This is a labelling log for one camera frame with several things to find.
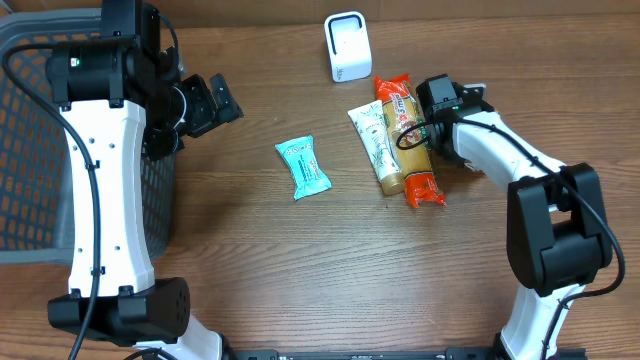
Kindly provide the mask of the orange spaghetti packet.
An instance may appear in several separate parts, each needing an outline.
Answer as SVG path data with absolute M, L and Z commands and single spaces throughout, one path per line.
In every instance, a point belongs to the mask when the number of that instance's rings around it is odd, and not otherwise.
M 425 121 L 409 75 L 390 80 L 375 76 L 374 89 L 376 99 L 382 102 L 392 154 L 403 172 L 407 202 L 414 208 L 426 202 L 444 206 L 446 197 L 437 184 Z

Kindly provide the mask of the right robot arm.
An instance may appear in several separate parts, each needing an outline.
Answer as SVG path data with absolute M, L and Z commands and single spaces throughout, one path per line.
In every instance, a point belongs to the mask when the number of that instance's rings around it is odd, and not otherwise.
M 573 303 L 616 289 L 589 290 L 621 249 L 607 224 L 599 177 L 586 163 L 568 166 L 511 130 L 484 99 L 483 84 L 445 74 L 416 88 L 429 143 L 443 158 L 483 172 L 507 196 L 506 252 L 519 282 L 511 315 L 475 359 L 583 359 L 561 350 L 560 329 Z

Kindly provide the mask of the white cosmetic tube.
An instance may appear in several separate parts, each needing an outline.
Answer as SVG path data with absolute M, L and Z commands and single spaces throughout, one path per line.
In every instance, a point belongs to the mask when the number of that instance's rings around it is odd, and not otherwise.
M 349 110 L 347 115 L 360 136 L 383 193 L 390 196 L 403 192 L 404 175 L 392 154 L 382 102 L 375 100 Z

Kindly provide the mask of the teal snack packet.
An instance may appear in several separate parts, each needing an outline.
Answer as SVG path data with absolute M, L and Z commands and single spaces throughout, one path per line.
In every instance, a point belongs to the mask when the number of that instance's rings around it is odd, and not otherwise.
M 295 184 L 295 201 L 332 188 L 330 179 L 317 162 L 314 138 L 311 135 L 276 144 L 275 149 L 290 170 Z

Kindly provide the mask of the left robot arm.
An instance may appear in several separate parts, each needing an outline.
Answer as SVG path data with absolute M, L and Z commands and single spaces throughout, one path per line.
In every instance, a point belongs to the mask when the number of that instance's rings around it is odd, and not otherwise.
M 226 339 L 192 314 L 186 281 L 155 277 L 146 243 L 143 161 L 242 116 L 223 76 L 181 76 L 178 49 L 160 46 L 166 25 L 149 3 L 106 1 L 99 35 L 58 43 L 47 61 L 66 125 L 75 238 L 68 292 L 48 317 L 78 341 L 147 359 L 230 359 Z

